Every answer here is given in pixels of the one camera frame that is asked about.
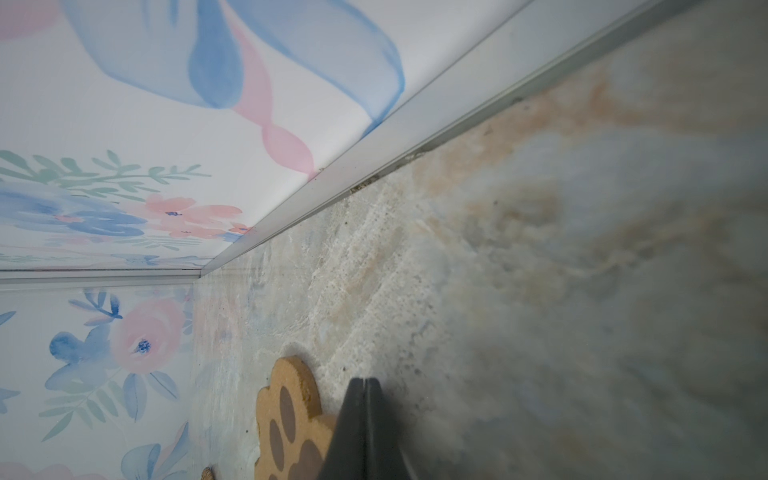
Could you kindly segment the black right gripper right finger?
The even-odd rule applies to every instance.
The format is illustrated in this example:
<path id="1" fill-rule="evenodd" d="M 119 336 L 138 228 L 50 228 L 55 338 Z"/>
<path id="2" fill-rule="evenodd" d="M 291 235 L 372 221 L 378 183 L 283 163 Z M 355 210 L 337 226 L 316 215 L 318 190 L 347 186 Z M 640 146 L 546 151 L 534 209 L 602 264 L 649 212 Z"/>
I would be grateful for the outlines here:
<path id="1" fill-rule="evenodd" d="M 411 480 L 396 417 L 376 378 L 365 380 L 365 475 L 368 480 Z"/>

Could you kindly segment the cork paw print coaster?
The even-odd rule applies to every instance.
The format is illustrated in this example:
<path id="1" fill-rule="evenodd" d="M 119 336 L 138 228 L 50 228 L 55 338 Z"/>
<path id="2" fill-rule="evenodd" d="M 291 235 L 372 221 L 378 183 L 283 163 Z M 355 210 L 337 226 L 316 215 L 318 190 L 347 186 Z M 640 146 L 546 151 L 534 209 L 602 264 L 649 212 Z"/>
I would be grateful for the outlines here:
<path id="1" fill-rule="evenodd" d="M 278 359 L 256 400 L 260 456 L 256 479 L 316 479 L 337 417 L 323 412 L 310 368 L 297 356 Z"/>

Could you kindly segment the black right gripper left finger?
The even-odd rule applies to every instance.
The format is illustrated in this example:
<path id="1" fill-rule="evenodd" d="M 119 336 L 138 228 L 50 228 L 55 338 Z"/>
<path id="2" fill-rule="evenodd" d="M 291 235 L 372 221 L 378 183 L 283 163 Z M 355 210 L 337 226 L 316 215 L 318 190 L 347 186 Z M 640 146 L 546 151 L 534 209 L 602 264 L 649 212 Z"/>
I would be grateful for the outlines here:
<path id="1" fill-rule="evenodd" d="M 364 479 L 365 381 L 350 380 L 319 480 Z"/>

